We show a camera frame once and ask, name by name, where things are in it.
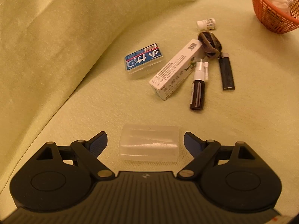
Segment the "orange plastic mesh basket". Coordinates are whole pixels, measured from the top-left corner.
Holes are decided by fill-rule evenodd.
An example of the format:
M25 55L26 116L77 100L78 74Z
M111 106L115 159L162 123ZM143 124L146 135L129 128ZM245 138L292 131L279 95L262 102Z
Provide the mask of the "orange plastic mesh basket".
M268 30L284 34L298 29L298 0L290 5L290 14L279 11L268 0L252 0L257 19Z

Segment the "clear plastic case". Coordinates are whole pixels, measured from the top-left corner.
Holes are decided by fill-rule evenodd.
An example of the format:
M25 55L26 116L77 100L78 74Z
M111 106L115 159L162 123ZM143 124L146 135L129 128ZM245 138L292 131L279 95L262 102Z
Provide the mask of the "clear plastic case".
M179 129L175 126L126 124L119 156L128 161L176 162L179 157Z

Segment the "black lighter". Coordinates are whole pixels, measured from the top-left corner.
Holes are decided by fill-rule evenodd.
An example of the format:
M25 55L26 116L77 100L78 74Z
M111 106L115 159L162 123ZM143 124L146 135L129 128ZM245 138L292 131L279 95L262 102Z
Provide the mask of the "black lighter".
M229 55L227 53L220 53L218 57L221 81L224 91L233 91L235 89L233 72Z

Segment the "yellow-green sofa cover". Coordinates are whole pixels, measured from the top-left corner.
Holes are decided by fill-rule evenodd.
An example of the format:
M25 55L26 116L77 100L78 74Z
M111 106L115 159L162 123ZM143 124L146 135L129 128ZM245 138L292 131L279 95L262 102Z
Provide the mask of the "yellow-green sofa cover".
M192 78L167 100L151 76L128 77L124 57L158 43L170 60L214 18L235 90L209 67L205 108L189 109ZM68 145L105 131L99 159L111 170L178 172L175 163L119 159L125 124L176 126L224 145L247 142L282 181L276 208L298 214L298 31L279 35L251 0L1 0L1 219L16 208L13 175L47 141Z

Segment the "brown spray bottle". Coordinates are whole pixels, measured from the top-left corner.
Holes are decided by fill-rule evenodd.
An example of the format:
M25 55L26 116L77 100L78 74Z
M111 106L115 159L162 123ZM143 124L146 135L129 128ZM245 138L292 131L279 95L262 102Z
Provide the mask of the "brown spray bottle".
M208 81L209 63L201 59L196 63L194 81L192 87L191 103L189 108L201 111L204 108L206 82Z

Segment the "long white medicine box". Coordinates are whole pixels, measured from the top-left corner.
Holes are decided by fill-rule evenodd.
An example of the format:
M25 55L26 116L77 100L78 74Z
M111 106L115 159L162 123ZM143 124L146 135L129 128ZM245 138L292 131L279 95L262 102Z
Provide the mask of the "long white medicine box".
M186 80L196 62L204 57L202 43L191 39L150 81L150 86L162 99L171 94Z

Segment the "brown hair scrunchie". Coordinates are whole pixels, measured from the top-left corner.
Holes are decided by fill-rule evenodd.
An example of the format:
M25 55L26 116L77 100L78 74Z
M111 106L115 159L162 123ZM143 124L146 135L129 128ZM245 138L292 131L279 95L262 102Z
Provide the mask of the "brown hair scrunchie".
M202 43L206 57L215 59L220 55L222 45L213 33L203 30L199 33L198 40Z

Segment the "blue labelled clear plastic box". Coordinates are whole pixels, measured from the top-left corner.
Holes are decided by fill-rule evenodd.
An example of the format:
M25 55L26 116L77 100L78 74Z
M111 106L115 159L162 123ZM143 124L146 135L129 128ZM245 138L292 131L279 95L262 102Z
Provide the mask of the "blue labelled clear plastic box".
M124 57L126 74L130 79L147 76L165 65L165 58L158 43L153 43Z

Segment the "small white pill bottle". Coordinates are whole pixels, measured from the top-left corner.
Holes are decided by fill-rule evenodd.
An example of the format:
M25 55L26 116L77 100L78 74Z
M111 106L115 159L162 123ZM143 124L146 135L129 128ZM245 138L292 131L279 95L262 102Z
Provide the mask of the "small white pill bottle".
M204 19L196 22L197 30L214 30L216 29L216 21L214 18Z

